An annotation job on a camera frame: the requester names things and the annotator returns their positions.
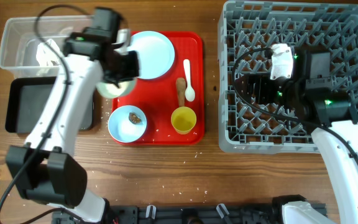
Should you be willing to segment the brown carrot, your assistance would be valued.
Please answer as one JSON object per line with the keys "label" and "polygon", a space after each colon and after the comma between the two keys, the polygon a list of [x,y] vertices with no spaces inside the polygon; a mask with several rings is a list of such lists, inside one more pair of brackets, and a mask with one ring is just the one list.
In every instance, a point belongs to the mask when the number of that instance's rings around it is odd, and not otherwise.
{"label": "brown carrot", "polygon": [[176,89],[177,89],[178,106],[182,107],[185,105],[186,81],[184,78],[177,78]]}

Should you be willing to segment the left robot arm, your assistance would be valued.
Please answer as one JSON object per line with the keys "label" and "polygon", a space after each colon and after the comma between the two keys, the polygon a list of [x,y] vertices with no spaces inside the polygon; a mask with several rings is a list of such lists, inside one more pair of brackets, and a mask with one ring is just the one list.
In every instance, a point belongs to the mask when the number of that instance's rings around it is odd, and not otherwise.
{"label": "left robot arm", "polygon": [[87,188],[87,173],[74,160],[75,141],[94,92],[113,99],[128,95],[139,76],[137,53],[124,17],[97,7],[92,23],[65,39],[55,52],[60,69],[37,124],[22,146],[11,146],[6,164],[10,189],[80,223],[114,223],[108,200]]}

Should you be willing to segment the brown food scrap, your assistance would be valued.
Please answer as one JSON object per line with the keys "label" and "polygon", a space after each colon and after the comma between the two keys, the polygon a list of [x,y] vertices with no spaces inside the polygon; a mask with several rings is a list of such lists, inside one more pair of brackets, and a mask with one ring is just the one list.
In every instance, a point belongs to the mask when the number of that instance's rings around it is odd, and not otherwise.
{"label": "brown food scrap", "polygon": [[142,122],[141,118],[134,112],[129,113],[129,121],[132,124],[140,124]]}

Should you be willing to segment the light blue plate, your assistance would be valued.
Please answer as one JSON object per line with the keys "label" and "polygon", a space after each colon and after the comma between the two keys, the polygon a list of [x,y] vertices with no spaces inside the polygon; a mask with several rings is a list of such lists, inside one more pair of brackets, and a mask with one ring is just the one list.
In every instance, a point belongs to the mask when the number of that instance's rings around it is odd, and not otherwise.
{"label": "light blue plate", "polygon": [[139,59],[139,78],[152,80],[166,74],[175,60],[172,42],[163,34],[143,31],[131,37],[130,50],[137,52]]}

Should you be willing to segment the white tissue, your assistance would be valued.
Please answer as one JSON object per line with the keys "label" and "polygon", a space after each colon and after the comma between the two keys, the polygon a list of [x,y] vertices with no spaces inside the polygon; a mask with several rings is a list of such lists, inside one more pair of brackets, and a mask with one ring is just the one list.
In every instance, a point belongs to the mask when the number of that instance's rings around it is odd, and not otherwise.
{"label": "white tissue", "polygon": [[58,59],[56,54],[53,53],[47,47],[47,45],[51,46],[51,48],[54,49],[54,51],[56,51],[56,53],[59,53],[59,56],[62,56],[62,53],[61,53],[60,48],[57,45],[57,43],[53,39],[48,39],[46,41],[46,43],[40,43],[37,46],[37,51],[36,51],[35,57],[36,57],[36,60],[38,61],[39,65],[41,67],[52,67],[52,66],[60,65],[60,60]]}

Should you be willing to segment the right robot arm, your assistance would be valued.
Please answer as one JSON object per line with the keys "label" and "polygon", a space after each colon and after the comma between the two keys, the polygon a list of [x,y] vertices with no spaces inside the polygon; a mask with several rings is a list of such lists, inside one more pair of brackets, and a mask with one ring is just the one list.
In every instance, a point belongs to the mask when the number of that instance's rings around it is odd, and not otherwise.
{"label": "right robot arm", "polygon": [[276,103],[294,110],[294,117],[273,114],[310,129],[336,197],[343,223],[358,223],[358,117],[346,90],[335,90],[327,50],[292,50],[287,45],[251,50],[265,52],[272,63],[264,75],[243,75],[236,85],[247,105]]}

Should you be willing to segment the green bowl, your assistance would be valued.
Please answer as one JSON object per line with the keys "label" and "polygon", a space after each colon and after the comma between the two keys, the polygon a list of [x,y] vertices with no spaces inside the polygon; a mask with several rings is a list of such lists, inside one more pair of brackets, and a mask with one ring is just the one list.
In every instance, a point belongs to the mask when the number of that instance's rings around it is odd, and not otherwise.
{"label": "green bowl", "polygon": [[96,89],[102,97],[113,99],[128,95],[135,88],[136,83],[136,78],[131,81],[120,82],[118,87],[113,83],[99,82]]}

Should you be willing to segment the light blue bowl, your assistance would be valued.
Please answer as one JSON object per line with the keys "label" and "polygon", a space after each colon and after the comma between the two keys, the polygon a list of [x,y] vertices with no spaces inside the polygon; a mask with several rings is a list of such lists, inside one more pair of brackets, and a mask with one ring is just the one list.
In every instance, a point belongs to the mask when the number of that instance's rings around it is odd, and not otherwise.
{"label": "light blue bowl", "polygon": [[[130,121],[130,114],[134,113],[140,122],[134,124]],[[147,127],[147,118],[144,112],[132,105],[125,105],[115,109],[108,119],[108,131],[118,142],[134,142],[142,137]]]}

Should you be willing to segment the yellow cup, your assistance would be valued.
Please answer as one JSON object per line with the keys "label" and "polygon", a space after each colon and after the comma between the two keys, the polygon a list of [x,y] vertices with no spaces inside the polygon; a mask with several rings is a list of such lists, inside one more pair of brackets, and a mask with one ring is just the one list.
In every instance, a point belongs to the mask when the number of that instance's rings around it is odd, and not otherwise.
{"label": "yellow cup", "polygon": [[177,108],[171,115],[171,124],[178,134],[188,134],[196,122],[196,113],[186,106]]}

